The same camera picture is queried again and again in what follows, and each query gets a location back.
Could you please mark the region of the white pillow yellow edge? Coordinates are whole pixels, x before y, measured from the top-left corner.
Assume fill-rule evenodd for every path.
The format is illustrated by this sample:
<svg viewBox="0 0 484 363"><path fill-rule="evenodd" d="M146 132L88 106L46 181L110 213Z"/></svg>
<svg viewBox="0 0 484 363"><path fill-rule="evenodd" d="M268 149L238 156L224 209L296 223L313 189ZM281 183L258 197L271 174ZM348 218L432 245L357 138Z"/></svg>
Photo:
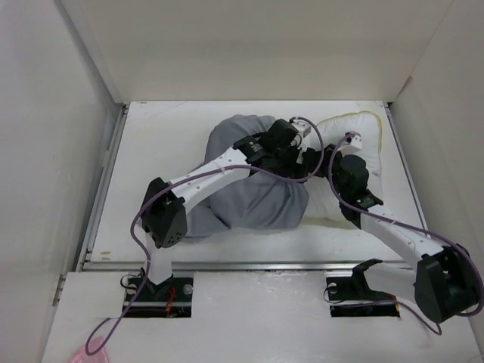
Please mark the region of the white pillow yellow edge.
<svg viewBox="0 0 484 363"><path fill-rule="evenodd" d="M348 222L353 211L340 204L335 192L360 209L383 202L381 181L382 122L369 111L348 113L317 124L302 146L312 155L309 167L324 158L320 171L304 186L309 202L305 219Z"/></svg>

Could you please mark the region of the grey pillowcase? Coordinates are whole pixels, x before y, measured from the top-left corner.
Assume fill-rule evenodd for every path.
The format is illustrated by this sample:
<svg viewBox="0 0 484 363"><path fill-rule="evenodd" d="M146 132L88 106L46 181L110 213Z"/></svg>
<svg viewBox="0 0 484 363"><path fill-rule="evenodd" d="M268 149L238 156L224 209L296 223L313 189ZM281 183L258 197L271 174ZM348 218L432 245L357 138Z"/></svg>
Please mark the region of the grey pillowcase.
<svg viewBox="0 0 484 363"><path fill-rule="evenodd" d="M214 160L245 136L267 131L273 116L235 115L221 121L209 134L204 163ZM309 202L305 186L255 173L215 192L187 215L184 242L198 242L214 234L244 228L279 231L296 228Z"/></svg>

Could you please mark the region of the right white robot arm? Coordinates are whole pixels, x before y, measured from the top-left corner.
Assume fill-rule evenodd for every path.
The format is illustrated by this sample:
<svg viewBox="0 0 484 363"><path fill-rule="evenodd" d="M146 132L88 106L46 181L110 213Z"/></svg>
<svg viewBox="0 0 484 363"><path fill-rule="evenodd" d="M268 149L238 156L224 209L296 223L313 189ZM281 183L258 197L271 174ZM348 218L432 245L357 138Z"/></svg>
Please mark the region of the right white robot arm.
<svg viewBox="0 0 484 363"><path fill-rule="evenodd" d="M374 236L408 265L395 268L369 259L352 270L350 288L359 299L372 293L399 296L417 305L432 322L482 311L483 281L468 252L434 232L407 225L368 189L366 162L342 155L331 144L324 150L324 174L343 217Z"/></svg>

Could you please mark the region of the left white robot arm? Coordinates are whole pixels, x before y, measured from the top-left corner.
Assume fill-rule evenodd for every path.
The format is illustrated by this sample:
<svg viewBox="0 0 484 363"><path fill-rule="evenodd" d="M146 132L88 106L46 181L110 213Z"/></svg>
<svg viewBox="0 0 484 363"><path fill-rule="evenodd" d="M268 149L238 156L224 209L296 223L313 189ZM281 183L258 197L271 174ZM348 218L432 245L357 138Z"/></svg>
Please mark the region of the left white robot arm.
<svg viewBox="0 0 484 363"><path fill-rule="evenodd" d="M172 280L168 249L233 229L288 230L309 204L305 183L322 165L315 125L235 115L209 134L203 164L184 178L155 178L140 213L147 243L143 291L164 298Z"/></svg>

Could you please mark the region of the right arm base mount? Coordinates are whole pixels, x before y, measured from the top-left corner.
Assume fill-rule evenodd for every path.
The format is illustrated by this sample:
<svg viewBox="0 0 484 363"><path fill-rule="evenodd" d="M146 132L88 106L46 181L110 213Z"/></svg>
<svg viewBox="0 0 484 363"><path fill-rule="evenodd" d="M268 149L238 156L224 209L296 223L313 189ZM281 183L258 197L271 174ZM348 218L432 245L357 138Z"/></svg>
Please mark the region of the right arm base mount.
<svg viewBox="0 0 484 363"><path fill-rule="evenodd" d="M370 259L355 266L349 276L326 277L324 298L330 304L332 318L400 317L396 303L375 304L396 298L388 293L372 290L365 280L364 272L380 263L382 261L379 259Z"/></svg>

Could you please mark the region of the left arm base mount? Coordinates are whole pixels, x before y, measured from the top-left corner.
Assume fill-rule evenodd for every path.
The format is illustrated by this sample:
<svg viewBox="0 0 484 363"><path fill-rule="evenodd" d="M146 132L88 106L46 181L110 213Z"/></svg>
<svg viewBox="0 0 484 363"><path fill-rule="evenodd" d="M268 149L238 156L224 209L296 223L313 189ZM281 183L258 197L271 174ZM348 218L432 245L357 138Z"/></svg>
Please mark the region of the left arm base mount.
<svg viewBox="0 0 484 363"><path fill-rule="evenodd" d="M120 286L125 290L121 312L125 318L190 318L194 292L193 276L171 276L159 285L147 280L133 303L144 277L141 269L137 275L121 277Z"/></svg>

